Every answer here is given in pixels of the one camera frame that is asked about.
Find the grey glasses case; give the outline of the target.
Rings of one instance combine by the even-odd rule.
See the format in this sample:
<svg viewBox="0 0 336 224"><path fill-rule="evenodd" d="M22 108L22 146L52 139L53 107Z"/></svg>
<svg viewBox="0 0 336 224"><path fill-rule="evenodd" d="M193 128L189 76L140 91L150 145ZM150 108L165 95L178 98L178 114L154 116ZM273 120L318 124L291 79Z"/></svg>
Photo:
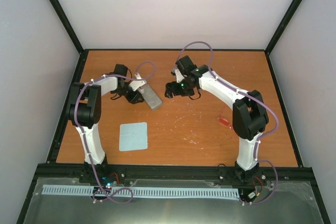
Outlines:
<svg viewBox="0 0 336 224"><path fill-rule="evenodd" d="M154 92L154 90L149 85L144 85L138 88L138 91L142 94L145 102L148 104L149 108L154 111L157 110L162 104L160 97Z"/></svg>

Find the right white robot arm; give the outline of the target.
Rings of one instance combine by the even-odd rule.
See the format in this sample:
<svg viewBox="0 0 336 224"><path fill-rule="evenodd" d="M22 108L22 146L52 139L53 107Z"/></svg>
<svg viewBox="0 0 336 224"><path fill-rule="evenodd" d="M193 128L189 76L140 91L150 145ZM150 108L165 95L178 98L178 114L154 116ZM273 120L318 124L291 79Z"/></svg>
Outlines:
<svg viewBox="0 0 336 224"><path fill-rule="evenodd" d="M165 97L189 97L196 89L207 91L223 101L233 113L232 128L239 137L238 157L235 162L235 177L245 182L257 171L258 138L269 122L266 109L261 105L260 92L247 92L224 80L207 65L198 67L189 56L175 62L171 74L176 80L165 85Z"/></svg>

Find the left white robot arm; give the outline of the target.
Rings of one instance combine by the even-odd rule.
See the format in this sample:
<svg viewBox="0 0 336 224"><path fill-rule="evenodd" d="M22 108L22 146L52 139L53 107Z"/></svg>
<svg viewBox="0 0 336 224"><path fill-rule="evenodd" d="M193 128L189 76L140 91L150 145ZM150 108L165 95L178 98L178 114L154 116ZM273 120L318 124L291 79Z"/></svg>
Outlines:
<svg viewBox="0 0 336 224"><path fill-rule="evenodd" d="M117 64L111 73L105 73L98 79L85 83L76 82L70 87L66 114L79 133L85 152L85 163L96 165L90 176L100 184L109 177L109 170L101 165L106 162L98 129L102 113L101 97L112 93L118 98L125 97L131 104L144 101L139 88L146 84L146 80L138 73L127 77L128 71L125 65Z"/></svg>

